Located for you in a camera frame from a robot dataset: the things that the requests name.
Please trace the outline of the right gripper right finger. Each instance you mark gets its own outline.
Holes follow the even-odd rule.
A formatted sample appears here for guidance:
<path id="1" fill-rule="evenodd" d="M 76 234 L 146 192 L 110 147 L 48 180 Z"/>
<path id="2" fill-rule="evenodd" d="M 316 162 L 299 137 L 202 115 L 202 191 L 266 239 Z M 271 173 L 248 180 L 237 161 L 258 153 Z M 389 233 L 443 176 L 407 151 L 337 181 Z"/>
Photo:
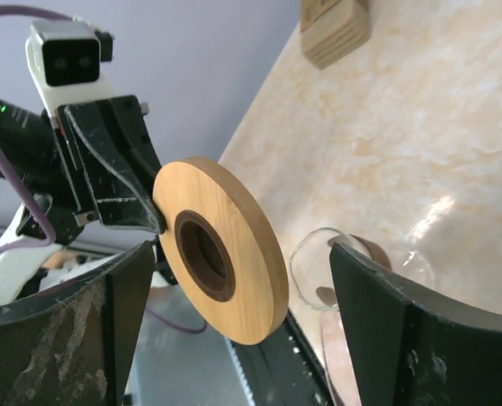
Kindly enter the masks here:
<path id="1" fill-rule="evenodd" d="M 502 405 L 502 315 L 393 272 L 339 308 L 364 405 Z"/>

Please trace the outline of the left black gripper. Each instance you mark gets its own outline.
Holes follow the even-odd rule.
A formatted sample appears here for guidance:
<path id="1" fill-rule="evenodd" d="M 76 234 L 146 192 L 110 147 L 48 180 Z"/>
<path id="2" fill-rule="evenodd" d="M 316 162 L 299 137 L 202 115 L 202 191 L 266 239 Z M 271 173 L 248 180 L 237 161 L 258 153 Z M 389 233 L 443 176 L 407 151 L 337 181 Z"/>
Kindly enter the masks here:
<path id="1" fill-rule="evenodd" d="M 59 107 L 58 150 L 40 115 L 0 99 L 0 148 L 47 215 L 57 244 L 71 244 L 79 225 L 94 221 L 156 234 L 166 228 L 152 198 L 161 163 L 135 96 Z"/>

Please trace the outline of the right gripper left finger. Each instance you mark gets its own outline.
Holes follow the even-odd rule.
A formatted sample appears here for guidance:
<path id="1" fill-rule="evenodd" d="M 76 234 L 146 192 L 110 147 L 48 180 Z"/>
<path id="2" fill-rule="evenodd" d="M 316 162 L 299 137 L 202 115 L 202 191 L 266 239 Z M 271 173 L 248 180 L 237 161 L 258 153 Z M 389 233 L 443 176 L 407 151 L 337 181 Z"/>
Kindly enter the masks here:
<path id="1" fill-rule="evenodd" d="M 146 241 L 0 306 L 0 405 L 120 405 L 155 270 Z"/>

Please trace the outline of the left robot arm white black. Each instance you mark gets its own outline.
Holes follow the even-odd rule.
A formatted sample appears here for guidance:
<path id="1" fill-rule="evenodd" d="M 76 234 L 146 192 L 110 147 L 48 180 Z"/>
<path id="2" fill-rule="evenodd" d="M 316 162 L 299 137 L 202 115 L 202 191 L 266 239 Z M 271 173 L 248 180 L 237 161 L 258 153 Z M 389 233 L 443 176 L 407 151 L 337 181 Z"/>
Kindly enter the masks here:
<path id="1" fill-rule="evenodd" d="M 54 120 L 0 100 L 0 146 L 51 224 L 52 244 L 21 206 L 0 237 L 0 305 L 14 301 L 56 251 L 86 225 L 162 233 L 152 199 L 160 162 L 147 132 L 147 107 L 134 96 L 68 104 Z"/>

